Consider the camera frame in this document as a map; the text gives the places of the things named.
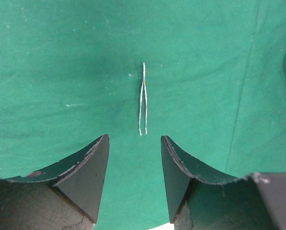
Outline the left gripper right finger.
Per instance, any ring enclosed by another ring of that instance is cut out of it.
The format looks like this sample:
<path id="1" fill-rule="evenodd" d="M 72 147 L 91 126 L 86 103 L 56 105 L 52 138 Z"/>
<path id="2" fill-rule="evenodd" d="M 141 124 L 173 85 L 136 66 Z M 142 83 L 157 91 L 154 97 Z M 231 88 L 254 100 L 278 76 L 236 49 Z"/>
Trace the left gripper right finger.
<path id="1" fill-rule="evenodd" d="M 223 173 L 161 137 L 169 221 L 177 230 L 286 230 L 286 173 Z"/>

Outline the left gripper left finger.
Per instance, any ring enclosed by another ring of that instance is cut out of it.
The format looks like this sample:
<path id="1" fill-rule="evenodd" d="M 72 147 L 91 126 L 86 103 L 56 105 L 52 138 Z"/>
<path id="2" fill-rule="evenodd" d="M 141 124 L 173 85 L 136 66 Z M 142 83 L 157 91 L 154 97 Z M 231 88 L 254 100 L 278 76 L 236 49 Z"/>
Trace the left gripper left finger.
<path id="1" fill-rule="evenodd" d="M 0 230 L 92 230 L 108 157 L 104 134 L 25 177 L 0 178 Z"/>

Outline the dark green surgical cloth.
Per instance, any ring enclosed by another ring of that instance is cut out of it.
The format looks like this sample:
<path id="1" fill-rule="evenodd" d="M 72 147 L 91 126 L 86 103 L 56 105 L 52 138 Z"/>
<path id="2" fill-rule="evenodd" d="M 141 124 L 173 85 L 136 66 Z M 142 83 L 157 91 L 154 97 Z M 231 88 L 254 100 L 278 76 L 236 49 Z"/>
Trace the dark green surgical cloth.
<path id="1" fill-rule="evenodd" d="M 102 134 L 98 230 L 168 222 L 162 135 L 232 176 L 286 172 L 286 0 L 0 0 L 0 178 Z"/>

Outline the long steel forceps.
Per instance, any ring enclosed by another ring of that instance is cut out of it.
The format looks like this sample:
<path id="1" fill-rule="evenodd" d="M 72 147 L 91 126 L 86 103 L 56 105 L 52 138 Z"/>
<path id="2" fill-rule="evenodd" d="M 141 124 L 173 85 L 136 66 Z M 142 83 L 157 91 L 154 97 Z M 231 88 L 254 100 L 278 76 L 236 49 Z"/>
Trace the long steel forceps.
<path id="1" fill-rule="evenodd" d="M 145 127 L 145 134 L 147 135 L 147 120 L 148 120 L 148 97 L 147 97 L 147 88 L 146 88 L 146 64 L 143 63 L 142 67 L 142 83 L 140 88 L 140 99 L 139 99 L 139 134 L 142 135 L 142 128 L 141 128 L 141 120 L 142 120 L 142 108 L 143 102 L 145 103 L 145 111 L 144 111 L 144 127 Z"/>

